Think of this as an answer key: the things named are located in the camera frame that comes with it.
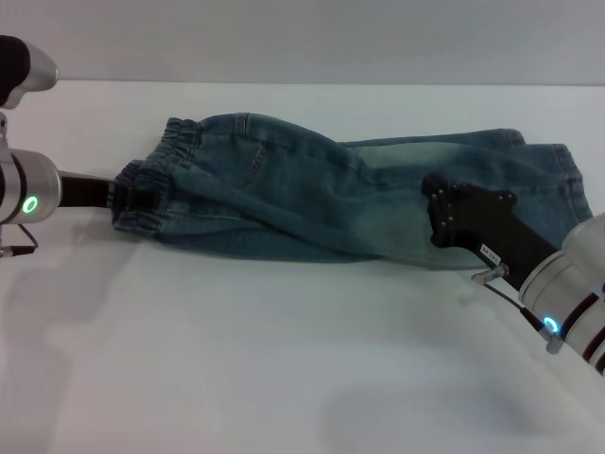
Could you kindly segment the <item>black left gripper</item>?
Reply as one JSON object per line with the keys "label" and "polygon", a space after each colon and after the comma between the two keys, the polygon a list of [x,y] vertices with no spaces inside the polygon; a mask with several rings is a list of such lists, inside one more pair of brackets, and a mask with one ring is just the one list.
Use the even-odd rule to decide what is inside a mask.
{"label": "black left gripper", "polygon": [[107,208],[109,200],[114,212],[153,210],[160,199],[157,191],[73,172],[61,172],[60,183],[61,208]]}

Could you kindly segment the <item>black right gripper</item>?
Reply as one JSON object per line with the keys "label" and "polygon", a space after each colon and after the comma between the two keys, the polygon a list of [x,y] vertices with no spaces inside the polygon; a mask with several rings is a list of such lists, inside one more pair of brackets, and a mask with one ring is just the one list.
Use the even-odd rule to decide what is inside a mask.
{"label": "black right gripper", "polygon": [[504,280],[519,289],[529,275],[558,251],[514,215],[516,196],[477,186],[455,186],[440,175],[423,179],[435,246],[460,247],[491,268],[506,265]]}

